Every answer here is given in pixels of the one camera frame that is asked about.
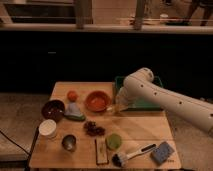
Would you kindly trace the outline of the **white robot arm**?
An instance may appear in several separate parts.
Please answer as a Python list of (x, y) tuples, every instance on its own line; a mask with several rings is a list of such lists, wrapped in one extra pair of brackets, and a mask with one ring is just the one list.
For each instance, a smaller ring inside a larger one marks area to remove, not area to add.
[(126, 76), (116, 95), (119, 111), (138, 99), (159, 105), (213, 137), (213, 104), (161, 88), (152, 83), (153, 72), (143, 67)]

